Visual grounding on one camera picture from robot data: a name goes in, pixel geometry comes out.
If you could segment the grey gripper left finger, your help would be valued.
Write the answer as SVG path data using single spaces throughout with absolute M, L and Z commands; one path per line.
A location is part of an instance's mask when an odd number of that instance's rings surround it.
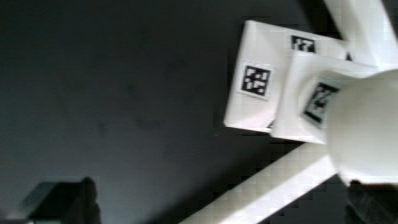
M 40 182 L 0 224 L 100 224 L 92 178 Z

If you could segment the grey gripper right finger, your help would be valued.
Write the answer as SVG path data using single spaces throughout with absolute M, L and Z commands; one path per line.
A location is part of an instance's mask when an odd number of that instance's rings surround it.
M 398 185 L 349 182 L 344 224 L 398 224 Z

